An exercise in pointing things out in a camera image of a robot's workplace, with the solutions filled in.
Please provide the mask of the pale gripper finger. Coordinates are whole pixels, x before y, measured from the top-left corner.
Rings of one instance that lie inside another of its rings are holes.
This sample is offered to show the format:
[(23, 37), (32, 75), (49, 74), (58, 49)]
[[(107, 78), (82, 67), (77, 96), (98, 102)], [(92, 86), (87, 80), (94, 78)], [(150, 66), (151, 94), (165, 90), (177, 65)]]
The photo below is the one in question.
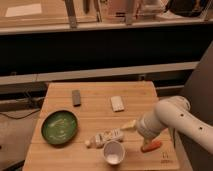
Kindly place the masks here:
[(136, 121), (135, 120), (132, 120), (132, 121), (129, 121), (127, 123), (125, 123), (121, 129), (123, 131), (132, 131), (135, 129), (135, 126), (136, 126)]

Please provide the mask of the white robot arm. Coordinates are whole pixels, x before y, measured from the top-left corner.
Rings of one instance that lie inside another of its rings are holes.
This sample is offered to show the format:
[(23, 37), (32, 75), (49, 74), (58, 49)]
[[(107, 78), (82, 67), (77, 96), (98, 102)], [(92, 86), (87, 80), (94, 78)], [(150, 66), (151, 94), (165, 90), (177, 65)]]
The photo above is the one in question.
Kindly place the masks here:
[(164, 129), (173, 127), (213, 154), (213, 126), (193, 116), (190, 108), (190, 102), (183, 96), (165, 98), (159, 100), (150, 112), (125, 123), (121, 129), (137, 131), (145, 142), (150, 142)]

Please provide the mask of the dark robot base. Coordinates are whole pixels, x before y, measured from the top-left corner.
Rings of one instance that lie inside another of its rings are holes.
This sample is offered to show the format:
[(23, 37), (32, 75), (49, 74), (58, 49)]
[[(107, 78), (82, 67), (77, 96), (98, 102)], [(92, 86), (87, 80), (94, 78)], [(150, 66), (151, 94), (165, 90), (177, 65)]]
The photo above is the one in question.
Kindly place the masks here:
[[(213, 41), (185, 83), (181, 95), (190, 101), (194, 116), (213, 126)], [(178, 171), (213, 171), (213, 154), (180, 132), (175, 137), (180, 162)]]

